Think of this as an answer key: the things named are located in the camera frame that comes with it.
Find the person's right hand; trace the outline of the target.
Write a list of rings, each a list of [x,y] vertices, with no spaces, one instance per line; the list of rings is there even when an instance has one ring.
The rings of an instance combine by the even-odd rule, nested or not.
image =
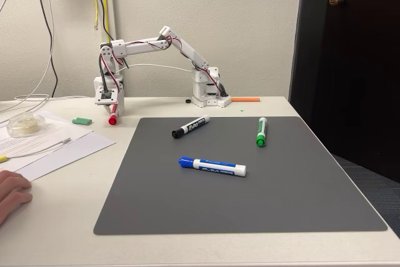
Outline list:
[[[0,185],[0,223],[20,205],[30,202],[33,198],[30,193],[31,182],[19,173],[8,170],[1,171]]]

